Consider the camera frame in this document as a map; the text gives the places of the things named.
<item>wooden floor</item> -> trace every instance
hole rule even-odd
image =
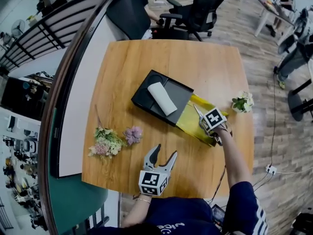
[[[178,0],[191,4],[192,0]],[[250,92],[253,93],[255,151],[253,181],[265,176],[265,167],[271,163],[271,140],[274,126],[273,67],[279,63],[277,45],[264,28],[259,37],[253,33],[257,27],[261,6],[256,0],[246,0],[244,9],[238,10],[239,0],[225,0],[217,10],[218,19],[211,38],[200,33],[206,42],[236,46],[241,54]],[[149,7],[161,14],[170,8],[166,4],[149,0]],[[279,172],[299,172],[313,167],[313,124],[309,113],[301,122],[296,122],[288,108],[287,94],[309,78],[306,67],[296,70],[287,80],[286,90],[276,89],[276,131],[273,144],[273,166]],[[313,97],[313,85],[300,93],[301,98]],[[276,174],[271,181],[256,191],[267,213],[269,233],[290,233],[291,222],[299,211],[313,200],[312,170],[299,174]],[[220,206],[227,199],[218,199]],[[133,204],[130,196],[123,195],[121,213],[125,215]]]

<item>hair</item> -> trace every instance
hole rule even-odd
[[[126,227],[121,230],[121,235],[130,235],[130,234],[136,234],[136,235],[161,235],[161,230],[152,224],[148,223],[142,223],[142,224],[136,224],[130,227]]]

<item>green surface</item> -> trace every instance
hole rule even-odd
[[[50,200],[59,234],[68,231],[94,214],[107,199],[107,189],[86,184],[81,181],[81,178],[81,174],[61,179],[49,175]]]

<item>chair backrest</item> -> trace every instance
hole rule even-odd
[[[188,23],[197,32],[213,28],[216,20],[207,22],[209,13],[215,13],[224,0],[194,0],[189,12]]]
[[[113,0],[107,16],[131,40],[141,39],[151,24],[141,0]]]

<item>mesh chair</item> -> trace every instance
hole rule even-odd
[[[141,0],[113,0],[107,16],[130,40],[142,39],[151,24]],[[188,40],[187,32],[170,28],[171,19],[181,19],[181,15],[168,13],[161,14],[160,18],[166,19],[165,26],[151,29],[154,39]]]
[[[176,20],[174,27],[186,29],[189,33],[193,33],[199,41],[202,41],[198,32],[207,32],[207,35],[211,36],[212,32],[209,30],[214,27],[217,20],[216,9],[224,0],[193,0],[193,4],[186,6],[182,6],[176,0],[167,1],[174,6],[170,12],[182,16],[181,20]]]

